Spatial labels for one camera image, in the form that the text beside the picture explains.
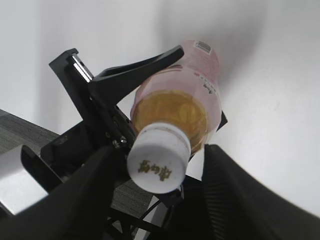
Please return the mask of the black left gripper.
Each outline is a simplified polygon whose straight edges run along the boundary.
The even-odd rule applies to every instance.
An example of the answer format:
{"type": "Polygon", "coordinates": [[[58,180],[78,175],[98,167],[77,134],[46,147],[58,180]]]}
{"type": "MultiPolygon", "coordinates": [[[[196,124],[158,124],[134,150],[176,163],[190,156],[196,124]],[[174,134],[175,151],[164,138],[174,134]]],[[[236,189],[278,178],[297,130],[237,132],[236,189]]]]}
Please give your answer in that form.
{"type": "Polygon", "coordinates": [[[136,63],[105,69],[93,75],[75,48],[49,63],[81,116],[81,122],[42,148],[41,156],[61,175],[70,176],[102,147],[115,156],[115,180],[132,180],[128,155],[139,133],[131,110],[136,91],[152,75],[184,56],[181,45],[136,63]]]}

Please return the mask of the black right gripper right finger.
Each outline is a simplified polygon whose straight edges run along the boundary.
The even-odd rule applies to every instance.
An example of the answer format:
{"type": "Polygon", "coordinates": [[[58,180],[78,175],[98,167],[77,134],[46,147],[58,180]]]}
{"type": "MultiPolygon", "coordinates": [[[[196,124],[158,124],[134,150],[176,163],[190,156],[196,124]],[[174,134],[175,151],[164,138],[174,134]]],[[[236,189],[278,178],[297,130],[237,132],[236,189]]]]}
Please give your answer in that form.
{"type": "Polygon", "coordinates": [[[202,187],[215,240],[318,240],[319,217],[261,184],[218,145],[205,145],[202,187]]]}

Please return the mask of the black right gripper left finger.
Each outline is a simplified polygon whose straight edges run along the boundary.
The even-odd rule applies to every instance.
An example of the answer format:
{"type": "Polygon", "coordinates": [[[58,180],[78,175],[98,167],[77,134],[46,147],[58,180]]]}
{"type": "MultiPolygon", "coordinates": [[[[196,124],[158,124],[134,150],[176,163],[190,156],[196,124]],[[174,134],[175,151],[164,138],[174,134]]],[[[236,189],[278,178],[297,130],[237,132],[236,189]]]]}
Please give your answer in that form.
{"type": "Polygon", "coordinates": [[[102,147],[48,196],[0,221],[3,240],[100,240],[113,199],[114,151],[102,147]]]}

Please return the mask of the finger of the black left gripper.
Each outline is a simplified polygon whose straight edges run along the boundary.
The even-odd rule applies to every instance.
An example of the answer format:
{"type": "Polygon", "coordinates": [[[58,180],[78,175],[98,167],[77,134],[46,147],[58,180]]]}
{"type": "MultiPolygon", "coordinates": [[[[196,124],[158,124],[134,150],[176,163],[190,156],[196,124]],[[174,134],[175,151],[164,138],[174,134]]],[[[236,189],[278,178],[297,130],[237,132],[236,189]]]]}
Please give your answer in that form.
{"type": "Polygon", "coordinates": [[[223,111],[214,111],[211,113],[211,132],[215,133],[228,122],[223,111]]]}

